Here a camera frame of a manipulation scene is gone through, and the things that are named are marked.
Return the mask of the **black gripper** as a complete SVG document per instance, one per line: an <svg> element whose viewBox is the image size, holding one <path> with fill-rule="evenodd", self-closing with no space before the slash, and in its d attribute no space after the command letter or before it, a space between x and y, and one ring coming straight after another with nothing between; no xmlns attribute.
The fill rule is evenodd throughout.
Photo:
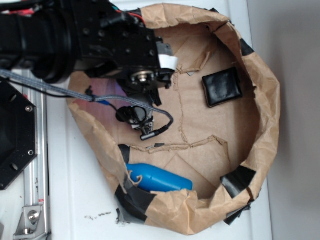
<svg viewBox="0 0 320 240"><path fill-rule="evenodd" d="M108 0L72 0L77 31L75 71L117 80L127 96L161 105L159 88L169 89L178 59L168 43L140 16L116 10Z"/></svg>

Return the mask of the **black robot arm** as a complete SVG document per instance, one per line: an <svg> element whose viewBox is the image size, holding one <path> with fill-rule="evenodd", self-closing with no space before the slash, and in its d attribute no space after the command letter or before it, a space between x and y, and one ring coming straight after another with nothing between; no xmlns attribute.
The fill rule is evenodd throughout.
<svg viewBox="0 0 320 240"><path fill-rule="evenodd" d="M73 72L114 79L128 95L161 103L175 67L169 45L136 12L107 0L24 0L0 6L0 67L25 69L49 84Z"/></svg>

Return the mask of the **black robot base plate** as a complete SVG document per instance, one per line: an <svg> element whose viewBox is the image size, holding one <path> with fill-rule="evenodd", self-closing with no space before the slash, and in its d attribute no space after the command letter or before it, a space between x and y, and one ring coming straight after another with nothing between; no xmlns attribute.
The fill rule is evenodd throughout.
<svg viewBox="0 0 320 240"><path fill-rule="evenodd" d="M6 190L36 156L36 107L2 77L0 189Z"/></svg>

